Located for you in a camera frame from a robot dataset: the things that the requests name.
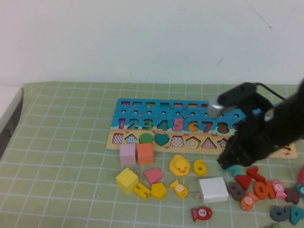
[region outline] orange cube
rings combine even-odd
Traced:
[[[137,144],[138,164],[146,165],[154,163],[152,143]]]

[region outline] white wall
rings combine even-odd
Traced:
[[[302,0],[0,0],[2,85],[297,84],[303,42]]]

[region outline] pink cube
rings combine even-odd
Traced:
[[[119,157],[122,165],[136,164],[135,144],[121,144]]]

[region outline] yellow fish toy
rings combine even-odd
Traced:
[[[170,188],[173,189],[175,191],[175,194],[182,199],[186,198],[186,196],[188,195],[188,189],[185,185],[180,184],[178,180],[173,182],[170,185]]]

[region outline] pink pentagon block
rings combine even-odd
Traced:
[[[144,175],[151,185],[159,182],[162,179],[162,172],[159,168],[147,170],[144,172]]]

